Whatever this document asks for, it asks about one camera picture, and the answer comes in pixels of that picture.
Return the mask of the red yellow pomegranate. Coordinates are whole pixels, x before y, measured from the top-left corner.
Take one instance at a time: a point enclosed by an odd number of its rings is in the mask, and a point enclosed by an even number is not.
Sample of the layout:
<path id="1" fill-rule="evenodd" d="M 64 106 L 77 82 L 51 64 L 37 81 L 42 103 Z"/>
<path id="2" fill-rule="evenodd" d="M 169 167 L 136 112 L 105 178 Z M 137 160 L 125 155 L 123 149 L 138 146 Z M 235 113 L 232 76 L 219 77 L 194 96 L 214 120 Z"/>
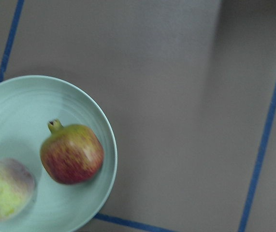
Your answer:
<path id="1" fill-rule="evenodd" d="M 41 145 L 40 158 L 50 177 L 65 185 L 91 179 L 104 160 L 103 146 L 93 130 L 80 124 L 63 126 L 58 119 L 47 126 L 51 135 Z"/>

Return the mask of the green pink peach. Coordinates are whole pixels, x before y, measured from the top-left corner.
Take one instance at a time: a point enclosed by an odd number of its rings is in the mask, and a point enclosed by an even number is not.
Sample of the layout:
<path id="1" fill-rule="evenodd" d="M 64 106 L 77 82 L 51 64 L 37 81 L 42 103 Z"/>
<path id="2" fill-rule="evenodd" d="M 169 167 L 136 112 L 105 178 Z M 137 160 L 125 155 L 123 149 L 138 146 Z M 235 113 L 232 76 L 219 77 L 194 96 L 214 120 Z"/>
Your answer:
<path id="1" fill-rule="evenodd" d="M 35 178 L 24 164 L 12 158 L 0 159 L 0 221 L 19 214 L 30 202 Z"/>

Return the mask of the green plate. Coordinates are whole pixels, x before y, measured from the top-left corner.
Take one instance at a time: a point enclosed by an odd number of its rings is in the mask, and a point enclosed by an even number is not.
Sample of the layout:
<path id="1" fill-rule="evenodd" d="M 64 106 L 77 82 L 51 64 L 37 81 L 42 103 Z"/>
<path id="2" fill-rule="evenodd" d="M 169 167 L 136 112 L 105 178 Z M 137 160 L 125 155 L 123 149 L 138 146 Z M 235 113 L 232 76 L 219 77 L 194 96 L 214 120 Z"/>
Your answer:
<path id="1" fill-rule="evenodd" d="M 103 166 L 89 181 L 55 182 L 41 164 L 40 147 L 48 122 L 89 126 L 104 149 Z M 29 75 L 0 83 L 0 158 L 14 158 L 34 175 L 35 194 L 17 216 L 0 222 L 0 232 L 73 232 L 106 202 L 117 170 L 117 148 L 101 108 L 76 86 L 48 76 Z"/>

